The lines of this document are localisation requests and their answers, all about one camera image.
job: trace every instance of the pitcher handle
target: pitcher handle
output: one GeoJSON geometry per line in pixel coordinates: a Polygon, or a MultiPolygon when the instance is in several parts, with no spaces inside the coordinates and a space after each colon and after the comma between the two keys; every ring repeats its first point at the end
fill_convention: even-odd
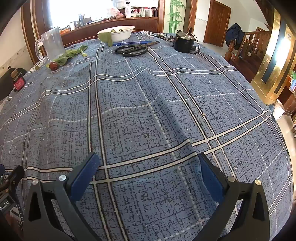
{"type": "Polygon", "coordinates": [[[35,42],[35,52],[36,52],[37,58],[38,58],[39,60],[45,62],[45,61],[46,61],[46,58],[42,57],[42,56],[40,55],[40,52],[38,51],[38,44],[39,44],[40,42],[42,42],[41,39],[39,39],[39,40],[37,40],[37,41],[35,42]]]}

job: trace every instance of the scissors blade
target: scissors blade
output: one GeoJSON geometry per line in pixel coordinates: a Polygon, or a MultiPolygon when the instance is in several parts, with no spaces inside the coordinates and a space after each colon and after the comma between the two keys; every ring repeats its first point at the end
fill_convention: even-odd
{"type": "Polygon", "coordinates": [[[158,43],[160,43],[160,41],[151,42],[151,43],[148,43],[148,44],[145,44],[145,45],[146,46],[151,46],[151,45],[158,44],[158,43]]]}

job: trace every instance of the red fruit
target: red fruit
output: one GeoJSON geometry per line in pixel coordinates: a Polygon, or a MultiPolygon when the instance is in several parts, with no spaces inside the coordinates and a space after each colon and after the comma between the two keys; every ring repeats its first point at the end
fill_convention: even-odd
{"type": "Polygon", "coordinates": [[[55,70],[57,70],[59,68],[59,65],[56,62],[51,62],[49,64],[49,68],[50,68],[51,71],[55,71],[55,70]]]}

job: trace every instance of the transparent jug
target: transparent jug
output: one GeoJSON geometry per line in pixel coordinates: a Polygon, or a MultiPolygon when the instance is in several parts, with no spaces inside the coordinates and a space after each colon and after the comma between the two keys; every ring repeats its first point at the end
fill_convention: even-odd
{"type": "Polygon", "coordinates": [[[42,34],[41,39],[35,42],[36,55],[41,61],[45,62],[47,60],[47,57],[43,58],[40,55],[40,51],[38,51],[38,44],[40,42],[43,43],[43,46],[47,53],[47,57],[50,61],[53,61],[54,59],[60,57],[66,52],[63,45],[61,34],[59,33],[59,27],[55,27],[47,31],[46,33],[42,34]]]}

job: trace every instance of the blue gripper pad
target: blue gripper pad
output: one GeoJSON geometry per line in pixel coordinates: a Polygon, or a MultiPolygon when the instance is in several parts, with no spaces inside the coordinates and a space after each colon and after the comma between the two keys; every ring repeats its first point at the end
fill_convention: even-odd
{"type": "Polygon", "coordinates": [[[224,187],[219,181],[218,177],[215,175],[213,169],[216,168],[210,162],[210,160],[205,156],[198,154],[203,182],[209,191],[211,197],[216,202],[222,202],[224,200],[224,187]]]}
{"type": "Polygon", "coordinates": [[[0,177],[5,173],[5,166],[0,164],[0,177]]]}
{"type": "Polygon", "coordinates": [[[96,173],[98,166],[101,165],[102,162],[99,156],[96,153],[90,153],[82,164],[72,170],[66,184],[71,201],[77,202],[82,198],[91,178],[96,173]]]}

